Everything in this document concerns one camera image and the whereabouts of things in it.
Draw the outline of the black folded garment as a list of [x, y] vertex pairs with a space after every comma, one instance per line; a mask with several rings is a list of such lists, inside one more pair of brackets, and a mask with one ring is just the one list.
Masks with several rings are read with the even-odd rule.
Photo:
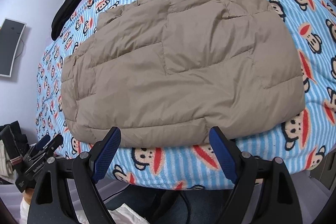
[[65, 0], [51, 23], [51, 39], [55, 41], [61, 34], [65, 23], [70, 19], [82, 0]]

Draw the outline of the blue jeans leg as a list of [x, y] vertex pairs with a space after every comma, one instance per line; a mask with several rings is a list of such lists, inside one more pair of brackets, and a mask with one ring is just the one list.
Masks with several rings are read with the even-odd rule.
[[127, 186], [105, 205], [114, 210], [126, 204], [149, 223], [217, 223], [230, 190], [163, 190]]

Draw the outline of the tan puffer jacket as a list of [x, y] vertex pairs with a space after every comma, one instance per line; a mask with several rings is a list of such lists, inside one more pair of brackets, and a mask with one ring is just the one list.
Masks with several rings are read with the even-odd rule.
[[102, 12], [66, 57], [62, 108], [72, 136], [112, 127], [123, 147], [209, 142], [268, 131], [302, 112], [298, 51], [268, 0], [136, 0]]

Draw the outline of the wall mounted monitor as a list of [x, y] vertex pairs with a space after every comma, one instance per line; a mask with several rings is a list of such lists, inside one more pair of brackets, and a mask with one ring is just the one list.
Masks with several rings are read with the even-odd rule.
[[17, 53], [17, 48], [21, 40], [25, 23], [7, 19], [1, 25], [0, 33], [0, 75], [1, 77], [11, 77], [13, 63]]

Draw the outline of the blue striped monkey blanket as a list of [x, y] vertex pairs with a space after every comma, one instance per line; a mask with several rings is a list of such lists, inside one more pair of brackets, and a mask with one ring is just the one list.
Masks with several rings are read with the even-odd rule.
[[[91, 144], [70, 133], [61, 105], [63, 61], [96, 32], [98, 14], [135, 0], [84, 0], [45, 50], [37, 73], [37, 135], [62, 135], [57, 154], [72, 159]], [[335, 4], [332, 0], [268, 0], [289, 28], [302, 66], [306, 107], [297, 118], [238, 140], [264, 159], [279, 156], [288, 170], [316, 170], [335, 145]]]

